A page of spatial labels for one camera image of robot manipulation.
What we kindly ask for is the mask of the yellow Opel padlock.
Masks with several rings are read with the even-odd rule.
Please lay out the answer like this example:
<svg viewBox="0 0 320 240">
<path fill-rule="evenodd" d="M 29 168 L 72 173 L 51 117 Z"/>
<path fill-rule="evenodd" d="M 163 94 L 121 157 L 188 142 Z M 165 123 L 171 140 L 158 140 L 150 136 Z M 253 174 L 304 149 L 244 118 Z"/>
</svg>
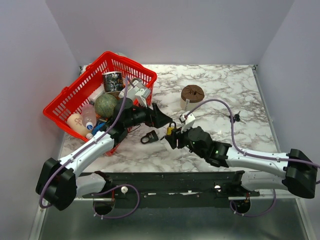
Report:
<svg viewBox="0 0 320 240">
<path fill-rule="evenodd" d="M 163 137 L 161 137 L 160 140 L 163 140 L 166 136 L 171 135 L 171 134 L 172 134 L 172 131 L 173 131 L 174 129 L 176 129 L 176 128 L 177 128 L 176 122 L 175 122 L 175 121 L 171 121 L 171 122 L 169 123 L 169 126 L 168 126 L 167 129 L 166 129 L 165 135 L 164 135 Z"/>
</svg>

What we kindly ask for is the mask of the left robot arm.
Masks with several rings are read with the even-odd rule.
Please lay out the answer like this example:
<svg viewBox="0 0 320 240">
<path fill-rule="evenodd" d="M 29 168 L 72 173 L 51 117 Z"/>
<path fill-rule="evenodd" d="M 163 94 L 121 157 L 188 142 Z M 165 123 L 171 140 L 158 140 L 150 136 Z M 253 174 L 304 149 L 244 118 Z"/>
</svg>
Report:
<svg viewBox="0 0 320 240">
<path fill-rule="evenodd" d="M 135 106 L 129 98 L 121 98 L 114 107 L 113 116 L 90 140 L 69 155 L 55 160 L 49 158 L 42 167 L 36 193 L 48 206 L 62 211 L 76 198 L 97 194 L 104 198 L 110 194 L 108 178 L 101 173 L 83 176 L 82 172 L 102 154 L 117 147 L 128 135 L 129 129 L 139 124 L 162 128 L 172 118 L 161 112 L 156 103 L 151 107 Z"/>
</svg>

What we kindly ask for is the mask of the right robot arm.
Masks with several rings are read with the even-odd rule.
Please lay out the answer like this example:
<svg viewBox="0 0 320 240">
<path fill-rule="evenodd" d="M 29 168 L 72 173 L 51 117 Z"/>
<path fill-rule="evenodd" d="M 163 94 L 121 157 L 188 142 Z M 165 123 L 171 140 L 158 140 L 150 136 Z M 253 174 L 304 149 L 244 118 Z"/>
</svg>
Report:
<svg viewBox="0 0 320 240">
<path fill-rule="evenodd" d="M 305 199 L 315 197 L 317 167 L 298 149 L 291 149 L 289 153 L 236 149 L 229 143 L 214 141 L 199 126 L 188 130 L 170 129 L 165 139 L 172 149 L 188 148 L 211 166 L 251 169 L 251 173 L 244 173 L 230 183 L 230 191 L 236 196 L 247 190 L 281 189 Z"/>
</svg>

